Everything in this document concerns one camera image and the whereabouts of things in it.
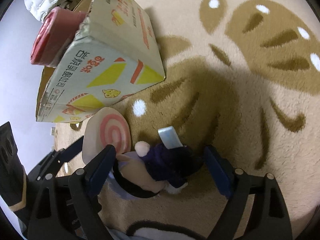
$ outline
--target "white wall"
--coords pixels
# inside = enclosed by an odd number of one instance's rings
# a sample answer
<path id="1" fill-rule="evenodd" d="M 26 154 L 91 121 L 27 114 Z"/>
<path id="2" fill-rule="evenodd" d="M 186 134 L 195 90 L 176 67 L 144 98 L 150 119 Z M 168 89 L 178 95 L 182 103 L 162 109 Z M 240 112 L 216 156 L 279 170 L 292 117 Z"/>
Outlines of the white wall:
<path id="1" fill-rule="evenodd" d="M 29 62 L 40 27 L 41 22 L 27 11 L 23 0 L 14 0 L 0 21 L 0 125 L 10 121 L 27 173 L 53 146 L 50 127 L 54 124 L 35 119 L 42 67 Z M 17 218 L 2 199 L 0 206 L 18 228 Z"/>

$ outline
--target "black strap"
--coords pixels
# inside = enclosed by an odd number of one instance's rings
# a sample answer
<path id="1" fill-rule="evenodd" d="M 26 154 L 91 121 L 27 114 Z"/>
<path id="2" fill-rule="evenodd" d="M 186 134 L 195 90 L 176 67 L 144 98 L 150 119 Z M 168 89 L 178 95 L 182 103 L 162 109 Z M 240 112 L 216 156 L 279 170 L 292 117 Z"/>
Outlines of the black strap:
<path id="1" fill-rule="evenodd" d="M 115 177 L 115 180 L 120 185 L 120 187 L 132 196 L 138 198 L 151 198 L 159 194 L 159 192 L 153 193 L 152 191 L 143 190 L 139 186 L 122 177 L 119 171 L 118 160 L 115 160 L 115 163 L 113 164 L 113 176 Z"/>

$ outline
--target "cardboard box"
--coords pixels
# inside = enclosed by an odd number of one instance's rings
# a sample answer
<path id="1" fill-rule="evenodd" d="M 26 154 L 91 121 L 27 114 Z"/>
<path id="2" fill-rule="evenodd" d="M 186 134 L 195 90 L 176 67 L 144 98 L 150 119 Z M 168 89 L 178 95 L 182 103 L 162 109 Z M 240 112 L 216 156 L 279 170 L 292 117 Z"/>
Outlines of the cardboard box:
<path id="1" fill-rule="evenodd" d="M 44 68 L 36 120 L 78 123 L 164 78 L 146 12 L 134 0 L 92 0 L 57 68 Z"/>

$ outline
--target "fleece blanket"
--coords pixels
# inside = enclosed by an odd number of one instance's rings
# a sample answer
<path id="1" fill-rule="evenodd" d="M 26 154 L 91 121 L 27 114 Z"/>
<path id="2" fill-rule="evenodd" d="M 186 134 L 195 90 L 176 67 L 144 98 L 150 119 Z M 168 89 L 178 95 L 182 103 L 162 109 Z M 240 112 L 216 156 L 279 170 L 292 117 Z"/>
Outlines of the fleece blanket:
<path id="1" fill-rule="evenodd" d="M 248 174 L 271 172 L 296 237 L 320 202 L 320 23 L 307 2 L 136 1 L 151 18 L 166 80 L 113 106 L 129 123 L 132 145 L 156 143 L 157 129 L 173 125 L 199 154 L 212 144 Z M 83 135 L 85 126 L 57 124 L 56 148 Z M 60 175 L 83 166 L 79 155 Z M 187 228 L 199 239 L 227 201 L 205 167 L 178 195 L 126 201 L 105 186 L 99 199 L 109 228 L 139 231 L 148 220 L 151 228 Z M 252 198 L 238 237 L 251 206 Z"/>

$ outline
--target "beige fuzzy blanket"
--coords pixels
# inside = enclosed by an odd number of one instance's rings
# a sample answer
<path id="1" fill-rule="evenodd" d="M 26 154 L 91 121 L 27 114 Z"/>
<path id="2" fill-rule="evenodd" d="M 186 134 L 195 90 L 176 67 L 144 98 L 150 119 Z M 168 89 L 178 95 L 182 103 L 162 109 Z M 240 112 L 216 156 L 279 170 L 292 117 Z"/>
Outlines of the beige fuzzy blanket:
<path id="1" fill-rule="evenodd" d="M 158 128 L 173 125 L 198 152 L 211 143 L 249 174 L 273 173 L 297 236 L 320 202 L 320 23 L 307 2 L 136 1 L 151 18 L 167 78 L 114 105 L 129 123 L 133 145 L 154 143 Z M 132 108 L 138 100 L 141 116 Z M 57 124 L 56 148 L 83 135 L 85 126 L 76 132 Z M 77 156 L 68 174 L 82 166 Z M 207 237 L 226 199 L 204 167 L 179 195 L 125 201 L 105 186 L 100 203 L 103 222 L 124 232 L 151 220 Z"/>

